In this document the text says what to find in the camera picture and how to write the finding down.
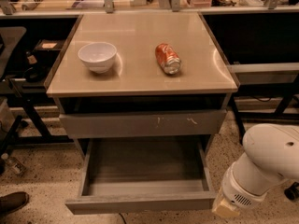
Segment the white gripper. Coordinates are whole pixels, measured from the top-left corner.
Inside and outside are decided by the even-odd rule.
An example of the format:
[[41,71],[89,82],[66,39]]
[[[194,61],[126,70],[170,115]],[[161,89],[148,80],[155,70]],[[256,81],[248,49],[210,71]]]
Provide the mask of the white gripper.
[[212,213],[218,217],[238,217],[238,208],[251,209],[265,199],[266,195],[251,194],[236,181],[233,166],[229,167],[221,181],[221,189],[213,202]]

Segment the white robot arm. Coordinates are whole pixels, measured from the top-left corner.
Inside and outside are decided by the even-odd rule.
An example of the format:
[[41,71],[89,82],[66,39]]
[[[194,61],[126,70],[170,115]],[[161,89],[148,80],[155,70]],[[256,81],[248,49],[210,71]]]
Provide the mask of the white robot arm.
[[299,127],[258,124],[242,140],[244,153],[226,170],[212,205],[219,217],[237,217],[261,203],[267,192],[299,179]]

